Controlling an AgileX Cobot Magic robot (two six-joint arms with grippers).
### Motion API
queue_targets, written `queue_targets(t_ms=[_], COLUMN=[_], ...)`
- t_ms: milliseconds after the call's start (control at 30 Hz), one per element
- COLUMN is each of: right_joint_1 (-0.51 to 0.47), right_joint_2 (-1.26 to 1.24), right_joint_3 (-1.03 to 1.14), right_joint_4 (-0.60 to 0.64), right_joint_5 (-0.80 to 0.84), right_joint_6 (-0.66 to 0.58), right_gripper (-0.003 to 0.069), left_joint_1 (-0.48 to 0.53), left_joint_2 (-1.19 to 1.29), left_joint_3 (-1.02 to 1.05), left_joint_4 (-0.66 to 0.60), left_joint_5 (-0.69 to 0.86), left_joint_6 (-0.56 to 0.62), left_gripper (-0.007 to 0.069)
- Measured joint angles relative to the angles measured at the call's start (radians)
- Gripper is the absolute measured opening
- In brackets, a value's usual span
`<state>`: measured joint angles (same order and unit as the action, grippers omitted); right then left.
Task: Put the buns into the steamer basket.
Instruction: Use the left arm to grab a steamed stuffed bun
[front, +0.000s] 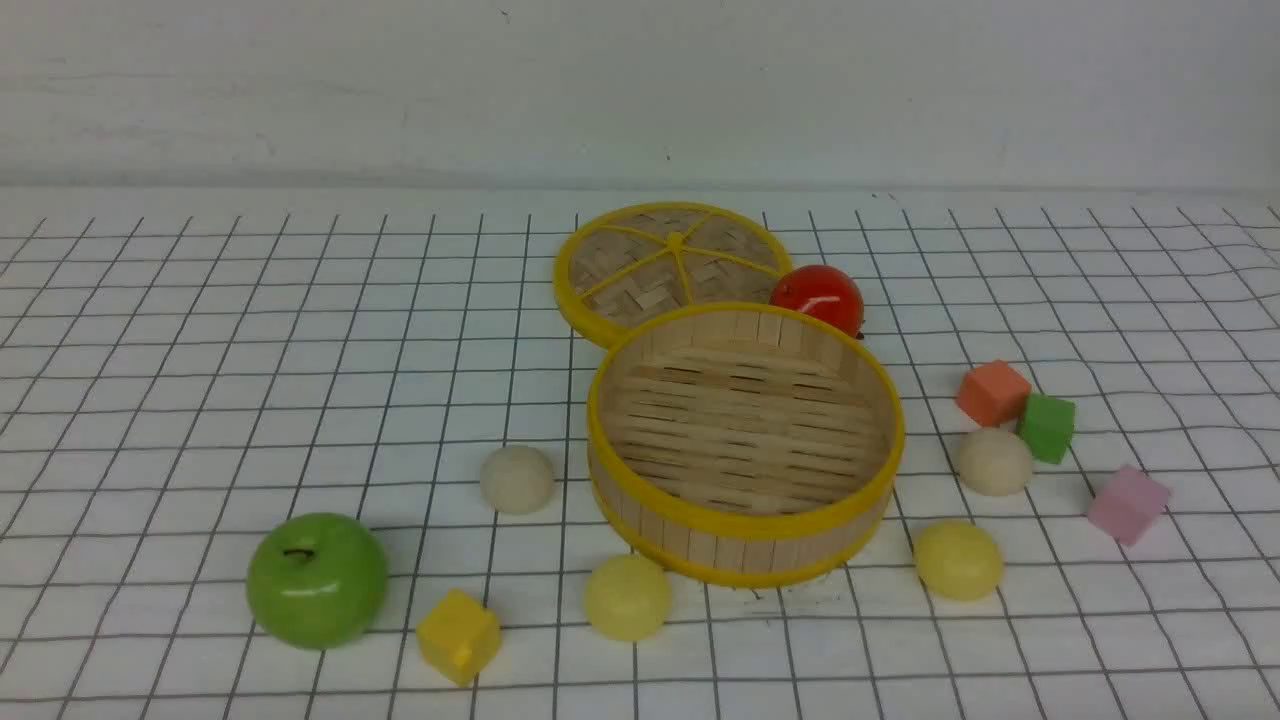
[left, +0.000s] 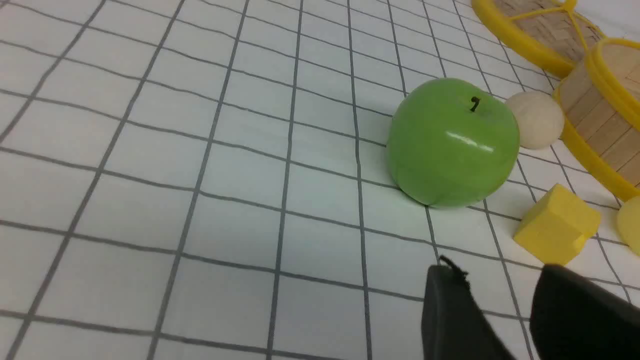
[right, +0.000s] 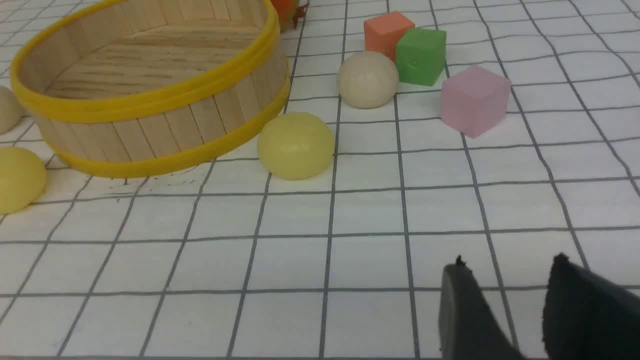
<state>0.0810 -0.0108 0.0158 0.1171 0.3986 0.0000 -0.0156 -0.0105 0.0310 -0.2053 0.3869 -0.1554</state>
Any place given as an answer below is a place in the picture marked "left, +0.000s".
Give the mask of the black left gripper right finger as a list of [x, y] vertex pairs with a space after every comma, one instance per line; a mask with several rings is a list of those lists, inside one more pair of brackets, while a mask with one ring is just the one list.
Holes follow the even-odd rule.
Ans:
[[558, 264], [535, 286], [530, 333], [542, 360], [637, 360], [640, 310]]

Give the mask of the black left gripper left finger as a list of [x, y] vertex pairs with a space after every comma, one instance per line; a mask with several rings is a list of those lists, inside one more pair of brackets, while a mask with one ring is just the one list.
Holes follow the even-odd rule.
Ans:
[[421, 321], [425, 360], [513, 360], [475, 302], [468, 273], [441, 255], [427, 271]]

